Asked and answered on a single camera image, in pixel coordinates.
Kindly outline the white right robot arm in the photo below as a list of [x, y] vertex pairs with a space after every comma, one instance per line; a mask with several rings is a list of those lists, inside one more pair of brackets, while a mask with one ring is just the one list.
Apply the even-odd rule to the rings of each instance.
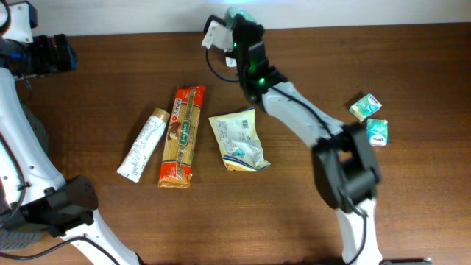
[[375, 207], [381, 179], [365, 127], [345, 124], [309, 102], [270, 65], [264, 28], [241, 14], [229, 19], [232, 54], [248, 100], [284, 123], [311, 150], [316, 190], [337, 215], [346, 264], [379, 264]]

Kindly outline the white tube with gold cap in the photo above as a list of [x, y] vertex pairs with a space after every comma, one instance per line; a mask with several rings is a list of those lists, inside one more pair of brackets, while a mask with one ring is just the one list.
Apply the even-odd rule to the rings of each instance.
[[170, 114], [163, 109], [155, 108], [153, 110], [127, 156], [118, 167], [118, 174], [134, 183], [139, 182], [155, 147], [165, 132], [169, 117]]

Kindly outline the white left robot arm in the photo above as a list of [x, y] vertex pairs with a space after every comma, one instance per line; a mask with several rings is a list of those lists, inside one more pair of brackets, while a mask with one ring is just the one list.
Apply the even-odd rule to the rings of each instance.
[[66, 180], [49, 160], [43, 125], [18, 98], [16, 80], [76, 67], [64, 34], [39, 35], [31, 43], [1, 39], [1, 256], [16, 260], [10, 250], [48, 233], [93, 264], [142, 264], [101, 217], [91, 181], [85, 175]]

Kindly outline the cream chips bag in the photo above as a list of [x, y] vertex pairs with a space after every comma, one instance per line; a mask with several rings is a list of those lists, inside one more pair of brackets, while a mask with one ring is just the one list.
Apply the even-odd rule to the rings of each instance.
[[208, 120], [228, 171], [253, 172], [271, 166], [256, 132], [254, 107]]

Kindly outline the teal wet wipes pack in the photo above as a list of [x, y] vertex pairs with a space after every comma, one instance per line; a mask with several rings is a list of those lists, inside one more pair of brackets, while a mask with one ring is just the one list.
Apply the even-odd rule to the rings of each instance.
[[234, 29], [238, 24], [244, 22], [257, 23], [248, 11], [240, 7], [229, 7], [224, 14], [224, 21], [228, 29]]

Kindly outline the orange spaghetti packet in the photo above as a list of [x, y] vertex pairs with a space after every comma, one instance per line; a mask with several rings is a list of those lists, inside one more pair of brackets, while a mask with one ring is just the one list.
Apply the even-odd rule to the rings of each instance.
[[188, 188], [199, 127], [204, 85], [176, 90], [173, 108], [165, 135], [163, 160], [158, 186]]

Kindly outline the small green-white packet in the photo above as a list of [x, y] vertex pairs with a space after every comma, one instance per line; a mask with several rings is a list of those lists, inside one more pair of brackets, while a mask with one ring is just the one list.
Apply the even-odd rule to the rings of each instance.
[[372, 146], [386, 146], [388, 144], [388, 121], [382, 119], [368, 119], [366, 130], [369, 143]]

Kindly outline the teal tissue pack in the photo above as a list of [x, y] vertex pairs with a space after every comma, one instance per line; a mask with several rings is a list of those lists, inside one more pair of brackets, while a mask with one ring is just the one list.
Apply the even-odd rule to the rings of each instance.
[[360, 122], [378, 112], [382, 104], [370, 93], [359, 99], [350, 106], [349, 112], [353, 114]]

